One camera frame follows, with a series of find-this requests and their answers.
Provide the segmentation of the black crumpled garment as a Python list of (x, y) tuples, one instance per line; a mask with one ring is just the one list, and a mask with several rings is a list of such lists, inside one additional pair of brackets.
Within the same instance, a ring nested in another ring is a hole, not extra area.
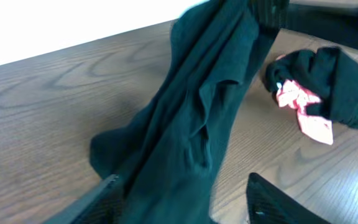
[(294, 80), (321, 98), (306, 107), (306, 114), (358, 129), (358, 62), (342, 49), (297, 50), (267, 66), (268, 91), (277, 92), (277, 83), (285, 80)]

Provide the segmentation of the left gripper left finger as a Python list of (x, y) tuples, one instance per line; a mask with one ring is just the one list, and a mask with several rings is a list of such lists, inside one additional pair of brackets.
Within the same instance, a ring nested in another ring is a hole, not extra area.
[(110, 175), (44, 224), (117, 224), (123, 208), (123, 184)]

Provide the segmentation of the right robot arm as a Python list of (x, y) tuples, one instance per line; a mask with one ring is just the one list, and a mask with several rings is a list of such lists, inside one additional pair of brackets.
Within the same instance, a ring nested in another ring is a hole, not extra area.
[(289, 30), (358, 50), (358, 3), (297, 4), (288, 7)]

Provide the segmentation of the black t-shirt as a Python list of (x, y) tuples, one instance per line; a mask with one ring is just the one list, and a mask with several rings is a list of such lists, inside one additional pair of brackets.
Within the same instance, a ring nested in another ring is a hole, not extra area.
[(91, 140), (93, 169), (122, 184), (119, 223), (211, 223), (232, 125), (287, 7), (207, 1), (174, 22), (170, 69), (156, 95), (127, 126)]

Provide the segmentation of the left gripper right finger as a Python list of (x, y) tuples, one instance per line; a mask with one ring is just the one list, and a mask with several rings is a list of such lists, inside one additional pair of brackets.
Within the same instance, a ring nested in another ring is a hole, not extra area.
[(246, 196), (250, 224), (329, 224), (255, 172)]

